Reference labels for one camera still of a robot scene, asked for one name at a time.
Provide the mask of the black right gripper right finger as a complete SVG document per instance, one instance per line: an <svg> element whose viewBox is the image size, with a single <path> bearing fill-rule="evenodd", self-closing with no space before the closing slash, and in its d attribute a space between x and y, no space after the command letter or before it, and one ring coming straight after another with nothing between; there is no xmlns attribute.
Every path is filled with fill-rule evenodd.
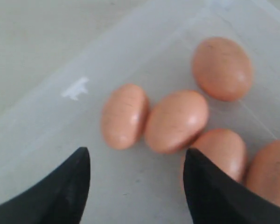
<svg viewBox="0 0 280 224"><path fill-rule="evenodd" d="M231 179L203 153L189 148L184 192L195 224L280 224L280 207Z"/></svg>

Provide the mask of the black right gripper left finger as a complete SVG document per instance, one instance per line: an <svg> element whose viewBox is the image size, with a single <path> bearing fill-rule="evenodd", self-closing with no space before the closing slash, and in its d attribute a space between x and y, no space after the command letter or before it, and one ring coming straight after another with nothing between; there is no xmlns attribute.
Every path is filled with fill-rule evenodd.
<svg viewBox="0 0 280 224"><path fill-rule="evenodd" d="M37 184L0 204L0 224L78 224L90 181L89 150L80 147Z"/></svg>

